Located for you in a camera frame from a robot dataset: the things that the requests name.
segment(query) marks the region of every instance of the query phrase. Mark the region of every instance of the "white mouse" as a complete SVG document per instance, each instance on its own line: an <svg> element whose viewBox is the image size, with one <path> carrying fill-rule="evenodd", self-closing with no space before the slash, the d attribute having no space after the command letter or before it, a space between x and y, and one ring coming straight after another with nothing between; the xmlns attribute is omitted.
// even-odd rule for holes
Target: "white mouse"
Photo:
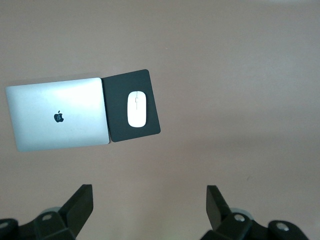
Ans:
<svg viewBox="0 0 320 240"><path fill-rule="evenodd" d="M128 123L131 127L141 128L146 125L147 99L142 91L133 91L128 96Z"/></svg>

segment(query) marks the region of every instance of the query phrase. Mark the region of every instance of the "black mouse pad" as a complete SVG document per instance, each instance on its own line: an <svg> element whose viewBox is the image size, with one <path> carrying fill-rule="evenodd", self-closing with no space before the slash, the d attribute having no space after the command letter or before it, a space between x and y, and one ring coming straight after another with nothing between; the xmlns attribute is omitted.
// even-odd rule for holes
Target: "black mouse pad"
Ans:
<svg viewBox="0 0 320 240"><path fill-rule="evenodd" d="M149 71L139 70L102 78L105 108L113 142L159 134L160 124ZM132 127L128 123L128 96L141 91L146 97L146 123Z"/></svg>

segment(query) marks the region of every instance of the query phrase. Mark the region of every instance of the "wireless mouse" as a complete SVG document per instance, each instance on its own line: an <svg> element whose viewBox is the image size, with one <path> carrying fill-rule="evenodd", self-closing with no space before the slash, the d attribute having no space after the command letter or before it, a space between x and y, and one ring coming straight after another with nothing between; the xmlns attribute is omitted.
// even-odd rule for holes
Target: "wireless mouse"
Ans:
<svg viewBox="0 0 320 240"><path fill-rule="evenodd" d="M128 123L131 127L141 128L146 125L147 99L142 91L133 91L128 96Z"/></svg>

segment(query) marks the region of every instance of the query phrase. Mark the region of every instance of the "closed laptop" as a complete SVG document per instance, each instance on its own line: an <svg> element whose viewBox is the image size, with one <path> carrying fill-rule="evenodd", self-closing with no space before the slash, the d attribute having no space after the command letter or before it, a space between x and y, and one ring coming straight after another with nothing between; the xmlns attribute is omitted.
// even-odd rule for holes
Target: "closed laptop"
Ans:
<svg viewBox="0 0 320 240"><path fill-rule="evenodd" d="M20 152L109 143L100 78L8 86L6 96Z"/></svg>

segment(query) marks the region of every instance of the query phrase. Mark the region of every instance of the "laptop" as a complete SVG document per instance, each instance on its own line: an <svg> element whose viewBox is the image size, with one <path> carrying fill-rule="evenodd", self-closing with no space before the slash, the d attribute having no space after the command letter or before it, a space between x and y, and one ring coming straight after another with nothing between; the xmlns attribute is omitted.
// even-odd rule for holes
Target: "laptop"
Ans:
<svg viewBox="0 0 320 240"><path fill-rule="evenodd" d="M20 152L109 143L101 78L8 86Z"/></svg>

